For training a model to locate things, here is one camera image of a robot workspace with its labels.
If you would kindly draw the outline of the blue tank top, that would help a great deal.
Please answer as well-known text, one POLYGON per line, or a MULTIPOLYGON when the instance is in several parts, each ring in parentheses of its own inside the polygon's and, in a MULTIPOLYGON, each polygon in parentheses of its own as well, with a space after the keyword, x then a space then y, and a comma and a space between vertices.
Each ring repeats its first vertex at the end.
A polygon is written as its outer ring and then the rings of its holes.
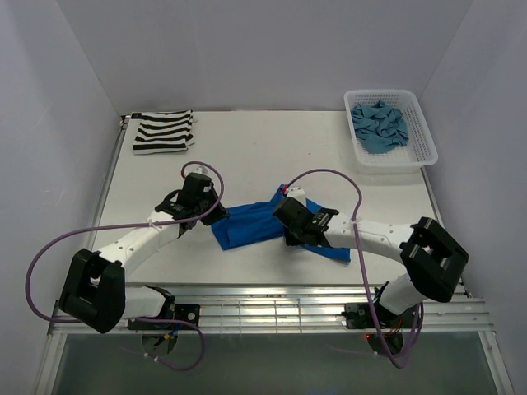
POLYGON ((223 250, 282 238, 284 229, 273 216, 273 210, 282 200, 280 185, 268 202, 255 202, 229 207, 230 216, 211 225, 212 232, 223 250))

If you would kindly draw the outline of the black white striped tank top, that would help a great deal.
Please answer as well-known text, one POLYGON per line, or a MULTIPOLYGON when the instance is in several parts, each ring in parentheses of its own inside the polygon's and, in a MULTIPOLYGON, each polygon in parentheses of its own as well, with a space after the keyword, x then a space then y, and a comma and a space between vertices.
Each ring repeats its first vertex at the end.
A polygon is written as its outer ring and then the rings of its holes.
POLYGON ((153 155, 186 152, 194 144, 194 112, 141 112, 133 139, 133 154, 153 155))

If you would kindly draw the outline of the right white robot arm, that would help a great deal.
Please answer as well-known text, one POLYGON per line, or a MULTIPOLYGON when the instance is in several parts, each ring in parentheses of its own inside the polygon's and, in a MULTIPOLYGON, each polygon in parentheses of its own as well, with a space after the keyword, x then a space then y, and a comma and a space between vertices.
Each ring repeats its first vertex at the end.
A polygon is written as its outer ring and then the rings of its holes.
POLYGON ((469 262, 466 250, 437 222, 422 217, 416 224, 397 225, 353 220, 332 208, 312 211, 302 188, 287 193, 273 216, 285 228, 286 244, 355 249, 395 261, 406 272, 387 281, 366 306, 352 311, 366 324, 390 327, 424 300, 451 301, 469 262))

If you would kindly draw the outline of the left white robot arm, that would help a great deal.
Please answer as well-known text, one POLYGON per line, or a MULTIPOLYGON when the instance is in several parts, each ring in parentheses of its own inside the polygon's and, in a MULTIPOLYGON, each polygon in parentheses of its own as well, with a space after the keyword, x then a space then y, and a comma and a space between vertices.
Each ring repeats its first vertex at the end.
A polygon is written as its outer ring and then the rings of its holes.
POLYGON ((128 286, 130 276, 154 253, 198 223, 210 226, 229 214, 220 202, 219 172, 200 161, 182 168, 184 183, 168 193, 142 223, 96 251, 81 249, 72 258, 58 300, 59 309, 99 333, 126 319, 155 328, 173 326, 175 297, 159 286, 128 286))

